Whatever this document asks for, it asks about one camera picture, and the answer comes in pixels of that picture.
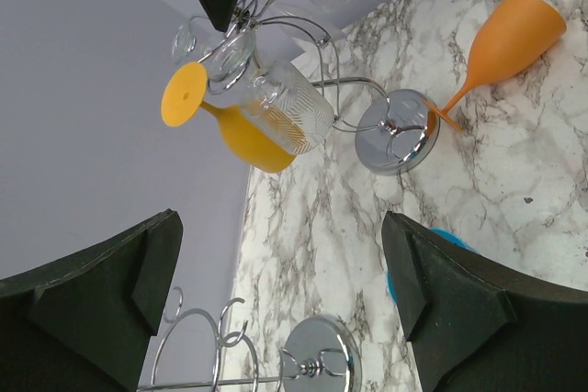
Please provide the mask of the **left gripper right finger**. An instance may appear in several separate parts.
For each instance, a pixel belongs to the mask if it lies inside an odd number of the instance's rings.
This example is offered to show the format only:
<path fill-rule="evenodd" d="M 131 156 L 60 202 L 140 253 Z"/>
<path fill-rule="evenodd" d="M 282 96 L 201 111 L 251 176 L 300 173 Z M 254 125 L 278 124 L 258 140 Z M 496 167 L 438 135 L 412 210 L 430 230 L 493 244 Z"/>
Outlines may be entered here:
<path fill-rule="evenodd" d="M 587 294 L 387 212 L 382 246 L 424 391 L 584 391 Z"/>

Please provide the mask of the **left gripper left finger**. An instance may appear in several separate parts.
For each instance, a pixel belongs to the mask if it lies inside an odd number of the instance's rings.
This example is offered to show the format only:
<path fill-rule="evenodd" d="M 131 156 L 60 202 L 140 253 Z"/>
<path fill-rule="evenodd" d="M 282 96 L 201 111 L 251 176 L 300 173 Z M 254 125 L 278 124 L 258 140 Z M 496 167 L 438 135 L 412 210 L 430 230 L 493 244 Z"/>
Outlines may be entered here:
<path fill-rule="evenodd" d="M 183 237 L 167 209 L 1 282 L 4 391 L 134 391 Z"/>

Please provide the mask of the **tall clear flute glass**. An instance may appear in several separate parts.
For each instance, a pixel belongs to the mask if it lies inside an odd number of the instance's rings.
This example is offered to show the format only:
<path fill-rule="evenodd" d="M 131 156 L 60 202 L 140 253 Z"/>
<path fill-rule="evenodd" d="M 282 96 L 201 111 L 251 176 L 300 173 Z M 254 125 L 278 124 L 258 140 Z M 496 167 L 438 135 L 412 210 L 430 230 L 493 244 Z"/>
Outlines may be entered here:
<path fill-rule="evenodd" d="M 205 62 L 218 43 L 217 31 L 203 15 L 193 15 L 178 28 L 172 43 L 172 60 L 179 65 L 185 60 Z"/>

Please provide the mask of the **short ribbed clear glass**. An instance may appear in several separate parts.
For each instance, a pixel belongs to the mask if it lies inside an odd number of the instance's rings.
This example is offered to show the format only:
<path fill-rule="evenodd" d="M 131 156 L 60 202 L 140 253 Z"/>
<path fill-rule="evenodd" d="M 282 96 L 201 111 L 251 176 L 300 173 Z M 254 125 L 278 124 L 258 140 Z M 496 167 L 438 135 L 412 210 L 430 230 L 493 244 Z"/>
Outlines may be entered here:
<path fill-rule="evenodd" d="M 292 62 L 256 69 L 239 108 L 249 122 L 284 151 L 301 155 L 318 147 L 334 124 L 334 109 Z"/>

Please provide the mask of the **yellow plastic goblet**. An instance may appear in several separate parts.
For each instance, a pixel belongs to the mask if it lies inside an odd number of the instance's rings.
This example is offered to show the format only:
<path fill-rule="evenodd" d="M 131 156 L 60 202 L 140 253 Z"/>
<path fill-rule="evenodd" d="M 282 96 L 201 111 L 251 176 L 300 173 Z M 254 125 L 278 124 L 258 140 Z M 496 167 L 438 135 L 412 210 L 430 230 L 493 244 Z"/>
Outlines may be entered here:
<path fill-rule="evenodd" d="M 165 125 L 180 127 L 197 111 L 204 110 L 215 117 L 226 146 L 236 157 L 268 174 L 288 168 L 296 156 L 246 119 L 238 106 L 217 107 L 205 100 L 208 80 L 208 72 L 200 62 L 188 62 L 177 69 L 162 96 L 161 117 Z"/>

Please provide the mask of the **scrolled chrome glass rack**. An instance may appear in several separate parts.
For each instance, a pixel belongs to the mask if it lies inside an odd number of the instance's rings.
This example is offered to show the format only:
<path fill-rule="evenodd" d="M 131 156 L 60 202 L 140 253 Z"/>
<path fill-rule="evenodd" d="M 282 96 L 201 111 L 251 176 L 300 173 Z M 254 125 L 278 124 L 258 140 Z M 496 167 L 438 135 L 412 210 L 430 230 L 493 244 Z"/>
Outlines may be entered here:
<path fill-rule="evenodd" d="M 262 9 L 258 0 L 239 7 L 234 27 L 227 31 L 208 59 L 228 69 L 228 74 L 222 78 L 227 87 L 238 82 L 251 65 L 256 69 L 264 65 L 258 60 L 254 43 L 255 32 L 261 26 L 294 28 L 315 46 L 319 54 L 335 46 L 332 35 L 321 24 L 307 17 L 292 15 L 259 20 Z M 440 119 L 428 107 L 430 101 L 412 89 L 387 93 L 368 78 L 343 77 L 338 70 L 334 71 L 334 78 L 322 76 L 311 84 L 324 97 L 326 89 L 332 87 L 340 90 L 349 84 L 366 86 L 376 91 L 378 99 L 367 108 L 357 126 L 343 119 L 338 102 L 329 103 L 334 109 L 332 129 L 354 134 L 359 160 L 375 174 L 399 174 L 410 170 L 428 154 L 436 142 Z"/>

